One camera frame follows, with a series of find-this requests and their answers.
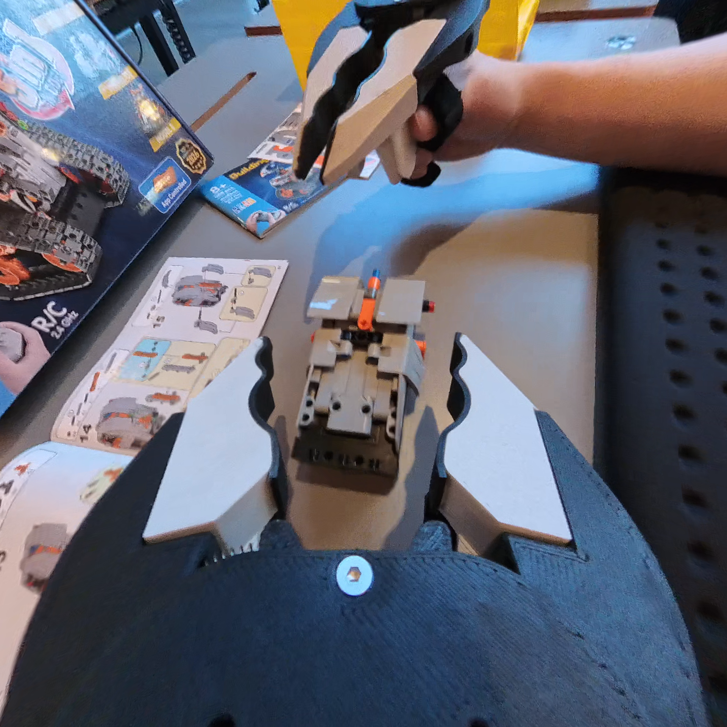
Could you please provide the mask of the grey brick toy vehicle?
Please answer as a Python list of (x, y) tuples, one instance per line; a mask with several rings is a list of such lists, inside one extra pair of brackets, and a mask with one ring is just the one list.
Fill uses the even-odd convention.
[(307, 308), (318, 321), (296, 420), (298, 462), (395, 479), (409, 402), (420, 393), (435, 304), (423, 280), (322, 278)]

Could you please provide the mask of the blue toy set box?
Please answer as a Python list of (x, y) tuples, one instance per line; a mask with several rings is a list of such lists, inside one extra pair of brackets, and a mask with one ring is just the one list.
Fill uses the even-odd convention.
[(212, 166), (83, 2), (1, 2), (1, 413)]

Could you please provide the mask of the person's right hand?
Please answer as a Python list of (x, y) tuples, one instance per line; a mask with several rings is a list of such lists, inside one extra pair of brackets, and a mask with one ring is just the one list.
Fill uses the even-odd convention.
[(418, 148), (412, 173), (423, 177), (433, 161), (460, 161), (506, 146), (521, 116), (529, 69), (517, 62), (473, 53), (450, 69), (461, 88), (462, 119), (439, 150)]

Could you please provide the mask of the blue cover instruction booklet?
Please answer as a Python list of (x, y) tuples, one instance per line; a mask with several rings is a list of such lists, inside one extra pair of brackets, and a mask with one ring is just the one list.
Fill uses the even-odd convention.
[(201, 185), (216, 209), (262, 239), (286, 217), (322, 198), (343, 180), (323, 185), (318, 168), (298, 179), (292, 165), (273, 159), (248, 159)]

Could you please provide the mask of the person's right forearm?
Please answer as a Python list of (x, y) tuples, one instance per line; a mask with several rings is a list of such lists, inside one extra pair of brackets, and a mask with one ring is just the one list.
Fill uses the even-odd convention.
[(504, 147), (725, 177), (725, 34), (666, 50), (517, 64)]

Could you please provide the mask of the black metal table frame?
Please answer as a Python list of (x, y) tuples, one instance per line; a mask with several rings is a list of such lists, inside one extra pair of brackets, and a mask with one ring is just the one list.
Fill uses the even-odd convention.
[(139, 25), (168, 77), (195, 51), (173, 1), (89, 1), (86, 3), (114, 36)]

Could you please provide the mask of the white printed leaflet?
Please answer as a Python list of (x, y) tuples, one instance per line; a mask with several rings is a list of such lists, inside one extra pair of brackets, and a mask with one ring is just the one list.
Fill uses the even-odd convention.
[[(295, 109), (287, 115), (286, 119), (268, 134), (268, 136), (255, 147), (248, 155), (249, 159), (263, 159), (280, 162), (290, 167), (293, 164), (296, 136), (302, 115), (302, 103), (298, 103)], [(367, 156), (358, 172), (353, 172), (353, 177), (359, 179), (370, 178), (379, 166), (377, 152), (372, 151)]]

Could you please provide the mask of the grey desk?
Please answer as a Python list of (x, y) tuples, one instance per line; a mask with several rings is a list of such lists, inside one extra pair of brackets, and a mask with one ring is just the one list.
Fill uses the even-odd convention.
[(167, 257), (287, 259), (265, 326), (273, 343), (281, 448), (295, 439), (314, 325), (304, 314), (327, 274), (410, 276), (426, 282), (435, 314), (422, 394), (409, 419), (395, 485), (327, 468), (286, 465), (289, 519), (304, 546), (404, 548), (423, 513), (439, 433), (448, 425), (456, 332), (473, 342), (593, 459), (599, 170), (515, 150), (443, 166), (428, 189), (392, 186), (380, 169), (346, 183), (262, 241), (197, 195), (173, 213), (2, 417), (2, 466), (50, 439), (61, 406), (141, 302)]

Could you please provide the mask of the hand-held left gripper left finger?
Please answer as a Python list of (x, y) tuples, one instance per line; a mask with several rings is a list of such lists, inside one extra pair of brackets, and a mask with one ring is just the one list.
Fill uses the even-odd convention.
[(286, 516), (288, 481), (277, 433), (272, 344), (250, 342), (187, 405), (143, 532), (148, 543), (211, 534), (223, 555), (257, 550)]

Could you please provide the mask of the dark studded mat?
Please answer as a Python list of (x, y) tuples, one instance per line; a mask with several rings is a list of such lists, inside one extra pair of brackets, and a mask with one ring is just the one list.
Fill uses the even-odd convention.
[(649, 542), (725, 713), (725, 179), (604, 177), (596, 461)]

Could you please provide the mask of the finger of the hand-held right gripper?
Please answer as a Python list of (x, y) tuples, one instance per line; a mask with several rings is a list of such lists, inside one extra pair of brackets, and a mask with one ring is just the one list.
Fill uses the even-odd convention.
[(419, 20), (387, 40), (379, 68), (336, 123), (321, 169), (324, 184), (347, 176), (372, 150), (377, 150), (392, 184), (412, 177), (416, 144), (408, 119), (418, 105), (413, 70), (445, 24), (445, 19)]
[(332, 150), (335, 123), (363, 80), (360, 51), (369, 37), (359, 25), (328, 25), (316, 41), (296, 137), (296, 178), (307, 177), (321, 152)]

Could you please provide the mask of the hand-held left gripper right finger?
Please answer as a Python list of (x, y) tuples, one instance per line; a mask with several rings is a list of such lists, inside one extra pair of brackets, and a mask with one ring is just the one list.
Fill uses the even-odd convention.
[(465, 334), (456, 334), (434, 498), (455, 533), (484, 555), (502, 535), (567, 546), (571, 529), (532, 402)]

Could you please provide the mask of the yellow plastic bin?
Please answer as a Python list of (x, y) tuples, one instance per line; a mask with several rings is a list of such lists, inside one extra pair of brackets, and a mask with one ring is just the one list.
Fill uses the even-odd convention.
[[(272, 2), (303, 89), (315, 42), (345, 4), (346, 1)], [(490, 1), (481, 22), (477, 50), (496, 59), (517, 59), (539, 5), (539, 1)]]

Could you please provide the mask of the open instruction booklet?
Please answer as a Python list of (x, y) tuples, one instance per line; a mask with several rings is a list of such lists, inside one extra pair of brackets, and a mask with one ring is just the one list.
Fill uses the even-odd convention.
[(2, 470), (2, 613), (29, 612), (128, 462), (259, 336), (289, 262), (171, 257), (61, 408)]

